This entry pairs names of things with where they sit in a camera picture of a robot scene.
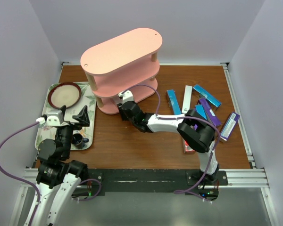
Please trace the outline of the red toothpaste box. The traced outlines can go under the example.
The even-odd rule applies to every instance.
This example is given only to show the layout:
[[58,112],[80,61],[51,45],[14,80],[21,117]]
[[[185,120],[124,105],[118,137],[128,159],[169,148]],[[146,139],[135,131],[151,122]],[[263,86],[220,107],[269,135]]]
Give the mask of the red toothpaste box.
[[187,113],[191,106],[191,96],[192,96],[193,86],[186,85],[183,96],[182,113]]
[[195,153],[195,150],[192,149],[186,141],[183,141],[183,151],[184,153]]

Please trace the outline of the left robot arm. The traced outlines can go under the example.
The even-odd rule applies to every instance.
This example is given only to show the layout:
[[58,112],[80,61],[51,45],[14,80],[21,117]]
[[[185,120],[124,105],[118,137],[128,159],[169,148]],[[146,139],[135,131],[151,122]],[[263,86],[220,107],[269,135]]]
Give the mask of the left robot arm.
[[76,186],[88,176],[86,164],[65,162],[70,156],[74,130],[90,125],[88,107],[85,105],[72,117],[75,122],[66,121],[65,112],[66,106],[62,106],[36,120],[40,125],[56,128],[56,134],[54,139],[45,139],[38,146],[37,159],[41,164],[26,226],[56,226]]

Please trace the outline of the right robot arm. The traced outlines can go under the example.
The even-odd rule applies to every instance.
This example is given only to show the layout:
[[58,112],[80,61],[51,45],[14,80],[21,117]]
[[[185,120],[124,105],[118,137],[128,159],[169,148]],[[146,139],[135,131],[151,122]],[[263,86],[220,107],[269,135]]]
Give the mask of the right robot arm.
[[180,115],[159,115],[143,112],[134,101],[117,106],[122,120],[130,121],[141,132],[172,132],[181,135],[188,146],[198,153],[200,172],[204,173],[205,179],[216,179],[219,170],[215,155],[217,129],[196,110],[190,109]]

